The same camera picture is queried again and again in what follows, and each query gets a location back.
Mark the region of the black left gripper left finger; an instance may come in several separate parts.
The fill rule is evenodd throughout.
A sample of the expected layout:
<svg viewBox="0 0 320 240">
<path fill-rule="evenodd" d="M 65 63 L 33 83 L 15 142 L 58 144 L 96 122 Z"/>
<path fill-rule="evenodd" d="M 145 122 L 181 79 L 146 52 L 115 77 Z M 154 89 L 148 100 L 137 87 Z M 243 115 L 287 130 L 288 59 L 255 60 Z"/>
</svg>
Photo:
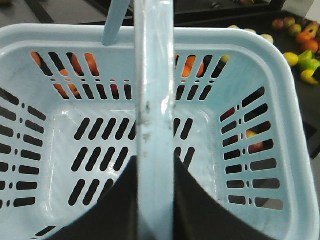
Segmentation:
<svg viewBox="0 0 320 240">
<path fill-rule="evenodd" d="M 136 240 L 137 157 L 130 158 L 116 183 L 80 218 L 50 240 Z"/>
</svg>

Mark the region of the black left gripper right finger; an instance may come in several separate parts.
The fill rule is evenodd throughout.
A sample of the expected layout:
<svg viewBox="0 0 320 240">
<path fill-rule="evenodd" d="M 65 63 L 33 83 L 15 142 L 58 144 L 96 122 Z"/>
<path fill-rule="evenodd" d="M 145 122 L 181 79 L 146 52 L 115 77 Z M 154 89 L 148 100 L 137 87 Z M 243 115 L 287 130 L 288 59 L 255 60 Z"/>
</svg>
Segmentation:
<svg viewBox="0 0 320 240">
<path fill-rule="evenodd" d="M 271 240 L 217 203 L 174 155 L 175 240 Z"/>
</svg>

